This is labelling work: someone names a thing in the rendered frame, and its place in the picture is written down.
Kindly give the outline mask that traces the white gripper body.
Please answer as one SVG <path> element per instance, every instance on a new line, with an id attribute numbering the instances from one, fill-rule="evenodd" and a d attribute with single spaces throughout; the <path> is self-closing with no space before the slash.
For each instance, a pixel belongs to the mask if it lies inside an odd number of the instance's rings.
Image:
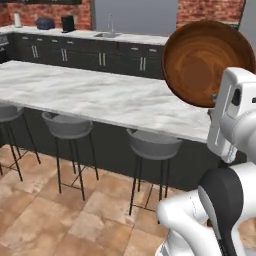
<path id="1" fill-rule="evenodd" d="M 256 163 L 256 75 L 242 68 L 224 70 L 207 147 L 226 163 L 237 151 Z"/>

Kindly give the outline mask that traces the brown wooden bowl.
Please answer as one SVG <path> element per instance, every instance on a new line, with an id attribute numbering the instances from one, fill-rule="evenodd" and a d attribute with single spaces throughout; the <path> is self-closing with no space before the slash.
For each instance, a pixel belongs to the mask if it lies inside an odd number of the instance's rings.
<path id="1" fill-rule="evenodd" d="M 256 72 L 249 41 L 230 25 L 211 20 L 188 23 L 165 43 L 162 74 L 182 101 L 202 108 L 215 106 L 222 73 L 228 67 Z"/>

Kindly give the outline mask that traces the grey stool with black legs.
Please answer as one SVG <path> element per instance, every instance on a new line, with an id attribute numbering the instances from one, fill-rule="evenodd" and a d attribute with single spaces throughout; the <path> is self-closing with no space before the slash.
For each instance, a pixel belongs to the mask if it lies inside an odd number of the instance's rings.
<path id="1" fill-rule="evenodd" d="M 66 115 L 53 115 L 48 112 L 42 113 L 42 118 L 48 127 L 49 132 L 54 138 L 55 152 L 56 152 L 56 164 L 57 164 L 57 177 L 58 177 L 58 189 L 59 193 L 62 193 L 63 183 L 61 182 L 61 168 L 59 160 L 59 140 L 67 140 L 69 143 L 70 155 L 73 165 L 73 172 L 77 174 L 77 178 L 80 181 L 79 190 L 82 193 L 82 199 L 85 199 L 85 190 L 83 184 L 82 170 L 80 166 L 80 155 L 78 150 L 77 141 L 86 136 L 89 137 L 89 142 L 92 151 L 93 164 L 96 174 L 96 179 L 99 179 L 95 148 L 92 139 L 93 122 L 91 120 L 77 118 Z"/>
<path id="2" fill-rule="evenodd" d="M 15 161 L 15 165 L 16 165 L 16 168 L 18 171 L 19 178 L 20 178 L 20 180 L 23 180 L 21 170 L 20 170 L 20 167 L 18 164 L 18 159 L 17 159 L 17 156 L 21 156 L 21 154 L 20 154 L 20 150 L 17 146 L 17 142 L 16 142 L 16 138 L 15 138 L 13 129 L 11 127 L 11 122 L 18 119 L 19 117 L 23 118 L 26 130 L 28 132 L 30 141 L 32 143 L 33 151 L 36 155 L 38 163 L 41 163 L 35 142 L 32 137 L 32 133 L 29 129 L 29 125 L 28 125 L 28 122 L 27 122 L 27 119 L 26 119 L 26 116 L 24 113 L 24 108 L 6 104 L 6 103 L 0 103 L 0 127 L 2 128 L 2 130 L 5 132 L 5 134 L 7 136 L 7 141 L 9 143 L 13 159 Z"/>
<path id="3" fill-rule="evenodd" d="M 170 160 L 178 153 L 182 140 L 173 136 L 161 135 L 137 129 L 126 129 L 130 146 L 136 155 L 135 169 L 133 174 L 133 186 L 131 191 L 129 213 L 134 207 L 135 187 L 141 186 L 142 160 L 160 161 L 160 188 L 165 188 L 168 195 Z M 159 200 L 162 200 L 162 190 L 159 190 Z"/>

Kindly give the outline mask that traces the dark dining counter island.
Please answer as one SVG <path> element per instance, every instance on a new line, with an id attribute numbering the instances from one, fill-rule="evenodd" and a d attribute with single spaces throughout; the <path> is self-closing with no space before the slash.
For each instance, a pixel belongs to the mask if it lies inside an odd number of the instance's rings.
<path id="1" fill-rule="evenodd" d="M 54 152 L 41 119 L 42 111 L 50 111 L 95 122 L 96 157 L 103 169 L 133 174 L 127 128 L 184 140 L 171 161 L 172 187 L 194 189 L 202 174 L 219 163 L 206 147 L 207 111 L 179 100 L 163 80 L 9 61 L 0 64 L 0 101 L 28 108 L 36 144 L 43 153 Z"/>

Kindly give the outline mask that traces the grey fridge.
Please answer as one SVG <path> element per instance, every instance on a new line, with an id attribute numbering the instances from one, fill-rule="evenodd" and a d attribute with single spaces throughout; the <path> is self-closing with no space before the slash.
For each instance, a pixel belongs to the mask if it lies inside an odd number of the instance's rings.
<path id="1" fill-rule="evenodd" d="M 245 0 L 239 32 L 250 42 L 256 53 L 256 0 Z"/>

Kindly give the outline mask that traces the steel sink with tap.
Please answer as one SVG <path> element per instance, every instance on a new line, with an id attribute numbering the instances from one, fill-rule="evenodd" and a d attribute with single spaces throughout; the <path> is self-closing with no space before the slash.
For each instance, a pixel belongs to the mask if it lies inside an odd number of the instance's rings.
<path id="1" fill-rule="evenodd" d="M 107 31 L 106 32 L 100 32 L 100 33 L 96 34 L 96 37 L 116 38 L 118 36 L 120 36 L 120 33 L 117 33 L 115 28 L 114 28 L 113 15 L 109 14 L 108 15 Z"/>

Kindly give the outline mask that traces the dark cupboard run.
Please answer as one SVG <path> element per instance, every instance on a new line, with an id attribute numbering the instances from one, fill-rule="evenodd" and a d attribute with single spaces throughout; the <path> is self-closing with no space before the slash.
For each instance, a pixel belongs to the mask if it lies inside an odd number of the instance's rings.
<path id="1" fill-rule="evenodd" d="M 162 45 L 15 33 L 14 59 L 163 79 Z"/>

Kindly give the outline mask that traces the black coffee machine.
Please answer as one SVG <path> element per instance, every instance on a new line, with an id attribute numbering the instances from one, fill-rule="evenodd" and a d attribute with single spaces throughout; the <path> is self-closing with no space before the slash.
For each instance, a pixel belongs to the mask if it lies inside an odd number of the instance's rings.
<path id="1" fill-rule="evenodd" d="M 61 17 L 63 33 L 72 32 L 75 30 L 74 17 L 72 15 L 65 15 Z"/>

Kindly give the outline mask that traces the dark blue toaster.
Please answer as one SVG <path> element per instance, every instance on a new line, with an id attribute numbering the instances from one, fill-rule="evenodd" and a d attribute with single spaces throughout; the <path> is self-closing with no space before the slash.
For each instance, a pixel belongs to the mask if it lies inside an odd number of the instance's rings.
<path id="1" fill-rule="evenodd" d="M 36 26 L 40 30 L 49 30 L 55 28 L 55 22 L 51 18 L 41 17 L 36 20 Z"/>

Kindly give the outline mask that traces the white jar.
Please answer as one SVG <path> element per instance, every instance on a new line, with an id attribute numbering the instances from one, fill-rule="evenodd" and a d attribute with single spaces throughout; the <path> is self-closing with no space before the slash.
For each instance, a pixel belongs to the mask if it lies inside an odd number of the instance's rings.
<path id="1" fill-rule="evenodd" d="M 17 12 L 13 13 L 13 18 L 14 18 L 14 26 L 16 28 L 21 28 L 22 27 L 22 23 L 21 23 L 21 17 L 20 14 Z"/>

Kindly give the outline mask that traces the dark wall cupboards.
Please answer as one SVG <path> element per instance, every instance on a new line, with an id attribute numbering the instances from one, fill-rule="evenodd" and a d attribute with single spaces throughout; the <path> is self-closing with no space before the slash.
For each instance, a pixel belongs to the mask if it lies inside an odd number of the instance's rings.
<path id="1" fill-rule="evenodd" d="M 81 5 L 82 0 L 0 0 L 0 3 Z"/>

